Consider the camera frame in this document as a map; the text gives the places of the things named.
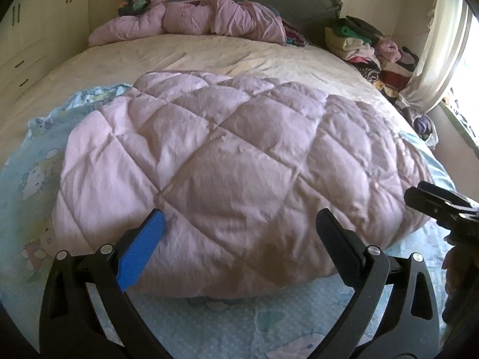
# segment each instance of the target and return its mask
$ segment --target pink quilted comforter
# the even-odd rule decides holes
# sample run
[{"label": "pink quilted comforter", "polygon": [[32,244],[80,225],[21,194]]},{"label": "pink quilted comforter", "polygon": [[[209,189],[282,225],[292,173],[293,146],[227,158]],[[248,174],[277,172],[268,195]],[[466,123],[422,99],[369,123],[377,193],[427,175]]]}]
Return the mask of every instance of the pink quilted comforter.
[{"label": "pink quilted comforter", "polygon": [[329,208],[386,248],[427,217],[404,191],[432,178],[372,106],[300,83],[151,72],[69,137],[58,241],[94,252],[152,208],[167,231],[137,289],[248,297],[334,272],[315,231]]},{"label": "pink quilted comforter", "polygon": [[142,16],[117,17],[100,26],[88,42],[93,47],[165,33],[215,34],[286,44],[281,17],[261,4],[232,0],[201,0],[199,4],[156,0]]}]

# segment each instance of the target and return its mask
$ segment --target mattress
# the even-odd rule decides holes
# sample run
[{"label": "mattress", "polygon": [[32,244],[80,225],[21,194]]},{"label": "mattress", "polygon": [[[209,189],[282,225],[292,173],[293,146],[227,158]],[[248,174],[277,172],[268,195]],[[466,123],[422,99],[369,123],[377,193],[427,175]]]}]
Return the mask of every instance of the mattress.
[{"label": "mattress", "polygon": [[[396,133],[421,151],[435,183],[454,188],[444,168],[394,107],[355,69],[324,50],[180,35],[89,49],[33,86],[7,110],[7,121],[0,127],[2,161],[25,140],[0,173],[0,300],[35,347],[41,298],[52,261],[47,247],[42,250],[43,255],[37,251],[49,237],[48,221],[59,182],[55,165],[61,160],[61,146],[66,144],[76,123],[98,104],[123,93],[142,73],[160,69],[276,77],[368,102],[391,122]],[[54,108],[48,118],[34,118],[46,116]],[[45,128],[58,132],[45,134]],[[25,197],[25,190],[29,190],[29,180],[19,175],[37,166],[48,172],[48,185],[43,193],[25,202],[22,195]],[[22,188],[17,178],[21,178]],[[30,234],[44,227],[45,233],[28,240]],[[445,302],[445,277],[441,270],[448,250],[442,241],[445,235],[445,230],[430,221],[387,251],[405,257],[415,251],[424,255],[439,310]],[[22,243],[20,237],[27,240]],[[27,266],[27,259],[37,266]],[[90,287],[90,293],[107,336],[117,341],[94,287]],[[134,292],[130,298],[153,333],[176,358],[285,359],[306,358],[337,320],[352,293],[339,276],[333,276],[254,299],[166,299]],[[386,290],[383,294],[362,342],[374,335],[388,293]]]},{"label": "mattress", "polygon": [[217,36],[161,35],[93,47],[37,82],[5,112],[0,126],[0,163],[20,145],[26,123],[93,86],[133,84],[152,70],[206,70],[224,75],[256,74],[305,83],[326,93],[368,102],[395,126],[412,133],[401,115],[353,67],[313,46],[298,48]]}]

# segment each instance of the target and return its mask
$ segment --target green clothing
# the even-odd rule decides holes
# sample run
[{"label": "green clothing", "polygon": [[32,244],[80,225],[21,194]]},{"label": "green clothing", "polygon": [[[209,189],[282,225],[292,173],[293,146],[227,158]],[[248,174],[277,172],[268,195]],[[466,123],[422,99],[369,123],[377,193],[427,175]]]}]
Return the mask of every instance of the green clothing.
[{"label": "green clothing", "polygon": [[364,43],[368,44],[371,44],[373,42],[371,39],[358,35],[356,32],[350,30],[347,26],[333,26],[332,29],[337,36],[341,36],[342,38],[361,39]]}]

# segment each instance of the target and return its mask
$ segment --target pile of clothes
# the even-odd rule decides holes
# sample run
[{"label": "pile of clothes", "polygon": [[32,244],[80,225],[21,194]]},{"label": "pile of clothes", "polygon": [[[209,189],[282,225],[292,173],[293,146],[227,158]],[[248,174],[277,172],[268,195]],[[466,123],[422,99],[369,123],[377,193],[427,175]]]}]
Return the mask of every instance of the pile of clothes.
[{"label": "pile of clothes", "polygon": [[419,62],[407,47],[399,49],[377,28],[357,17],[346,16],[325,28],[330,51],[354,66],[407,120],[430,147],[437,144],[437,132],[427,115],[418,114],[400,95]]}]

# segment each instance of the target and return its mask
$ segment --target window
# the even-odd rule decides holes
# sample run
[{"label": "window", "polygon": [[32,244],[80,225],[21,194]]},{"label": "window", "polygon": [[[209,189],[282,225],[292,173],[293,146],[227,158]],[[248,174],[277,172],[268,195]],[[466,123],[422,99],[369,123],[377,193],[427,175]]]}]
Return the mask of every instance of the window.
[{"label": "window", "polygon": [[465,57],[451,80],[452,98],[445,102],[479,146],[479,22],[473,17]]}]

